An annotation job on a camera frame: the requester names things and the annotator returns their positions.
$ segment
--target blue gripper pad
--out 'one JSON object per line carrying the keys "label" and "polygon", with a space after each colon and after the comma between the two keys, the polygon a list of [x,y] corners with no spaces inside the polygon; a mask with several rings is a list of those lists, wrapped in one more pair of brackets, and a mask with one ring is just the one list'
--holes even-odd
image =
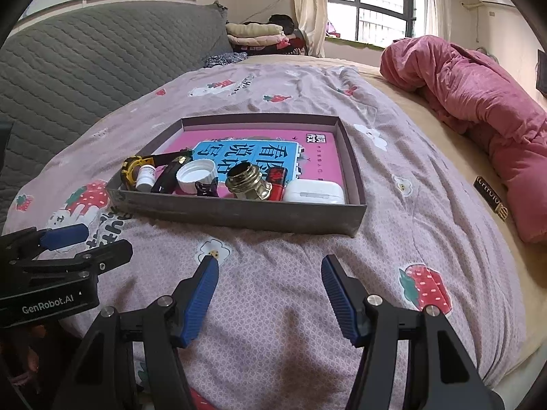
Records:
{"label": "blue gripper pad", "polygon": [[363,346],[363,338],[367,336],[359,329],[359,314],[361,320],[366,319],[363,301],[367,292],[363,284],[355,278],[349,278],[333,255],[323,259],[321,279],[343,336],[353,346]]}
{"label": "blue gripper pad", "polygon": [[65,246],[85,242],[89,237],[89,230],[83,223],[70,225],[56,230],[48,230],[40,238],[40,246],[46,250],[58,250]]}
{"label": "blue gripper pad", "polygon": [[192,296],[188,300],[188,304],[183,312],[183,325],[182,332],[180,335],[180,340],[182,348],[186,348],[190,342],[198,337],[201,324],[211,299],[213,298],[213,293],[218,283],[218,262],[214,257],[204,258],[202,264],[206,263],[207,267],[201,275],[201,279],[198,281],[198,285],[195,287]]}

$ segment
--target red lighter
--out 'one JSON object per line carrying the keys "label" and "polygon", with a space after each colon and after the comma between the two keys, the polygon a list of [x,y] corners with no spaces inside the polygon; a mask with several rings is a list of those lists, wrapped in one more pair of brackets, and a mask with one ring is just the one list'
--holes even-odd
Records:
{"label": "red lighter", "polygon": [[280,202],[283,198],[283,188],[285,187],[286,168],[271,167],[266,172],[266,182],[272,184],[269,201]]}

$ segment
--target window frame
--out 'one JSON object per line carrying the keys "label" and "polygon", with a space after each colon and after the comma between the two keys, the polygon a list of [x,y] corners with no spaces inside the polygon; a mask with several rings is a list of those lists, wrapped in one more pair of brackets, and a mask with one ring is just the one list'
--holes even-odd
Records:
{"label": "window frame", "polygon": [[346,6],[353,6],[356,10],[355,20],[355,41],[359,42],[359,9],[367,9],[369,11],[383,13],[391,17],[395,17],[406,21],[406,37],[414,37],[414,22],[416,17],[414,15],[414,0],[403,0],[403,12],[399,13],[392,11],[391,9],[385,9],[381,6],[374,6],[368,3],[361,3],[361,0],[328,0],[329,3],[343,4]]}

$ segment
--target cardboard box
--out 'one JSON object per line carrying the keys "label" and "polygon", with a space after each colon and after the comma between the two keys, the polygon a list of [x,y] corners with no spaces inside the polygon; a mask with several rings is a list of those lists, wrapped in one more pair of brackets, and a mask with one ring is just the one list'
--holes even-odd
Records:
{"label": "cardboard box", "polygon": [[[345,182],[346,205],[248,201],[195,195],[128,191],[116,173],[107,184],[112,203],[122,211],[153,219],[252,230],[354,236],[366,211],[363,180],[349,137],[338,117],[293,113],[224,114],[186,117],[144,146],[138,155],[162,153],[179,130],[291,129],[331,132]],[[122,161],[128,156],[120,156]]]}

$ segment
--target yellow mattress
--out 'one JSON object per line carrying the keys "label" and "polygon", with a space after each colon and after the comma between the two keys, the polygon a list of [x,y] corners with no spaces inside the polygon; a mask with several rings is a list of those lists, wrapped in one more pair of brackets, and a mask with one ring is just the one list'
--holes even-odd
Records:
{"label": "yellow mattress", "polygon": [[[473,184],[482,176],[507,204],[506,190],[490,165],[488,156],[469,139],[462,137],[437,121],[425,100],[389,84],[379,73],[379,68],[332,58],[303,56],[259,56],[250,57],[244,64],[294,64],[316,67],[354,66],[360,75],[397,103],[417,124],[428,138],[452,161],[467,182]],[[509,249],[515,258],[524,307],[526,309],[526,342],[520,353],[521,364],[547,340],[547,245],[532,245],[522,242],[516,232],[511,216],[503,222],[484,202],[492,214]]]}

